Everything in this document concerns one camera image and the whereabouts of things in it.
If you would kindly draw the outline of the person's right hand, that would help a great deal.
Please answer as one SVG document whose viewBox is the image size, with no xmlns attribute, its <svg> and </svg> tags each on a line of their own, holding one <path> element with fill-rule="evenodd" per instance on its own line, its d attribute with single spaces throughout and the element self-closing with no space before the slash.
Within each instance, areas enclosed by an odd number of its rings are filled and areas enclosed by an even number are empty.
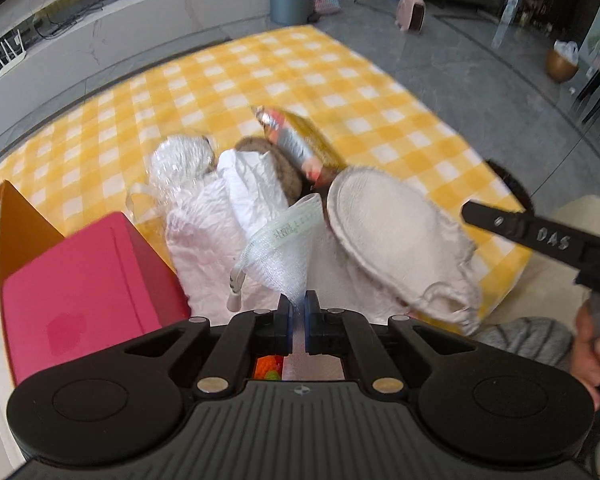
<svg viewBox="0 0 600 480">
<path fill-rule="evenodd" d="M 598 411 L 600 409 L 600 336 L 594 334 L 594 320 L 587 301 L 580 307 L 574 326 L 576 326 L 576 336 L 571 350 L 570 374 L 588 389 Z"/>
</svg>

